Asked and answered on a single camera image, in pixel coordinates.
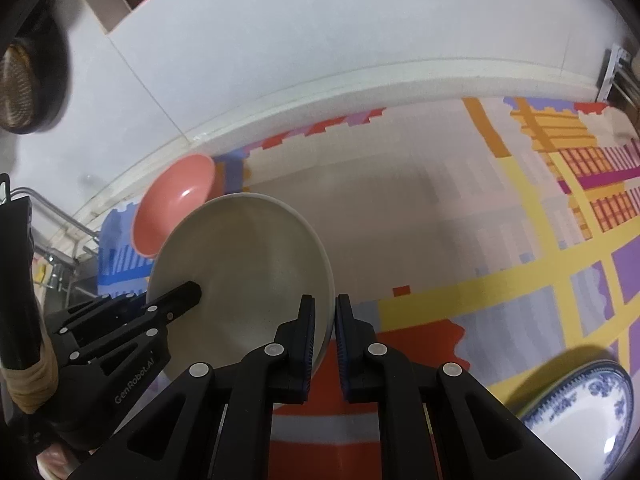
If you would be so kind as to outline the person's hand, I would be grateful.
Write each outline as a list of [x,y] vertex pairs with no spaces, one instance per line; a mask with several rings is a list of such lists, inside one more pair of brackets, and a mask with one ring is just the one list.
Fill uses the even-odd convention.
[[78,461],[62,444],[53,443],[37,455],[37,466],[46,480],[66,480],[77,468]]

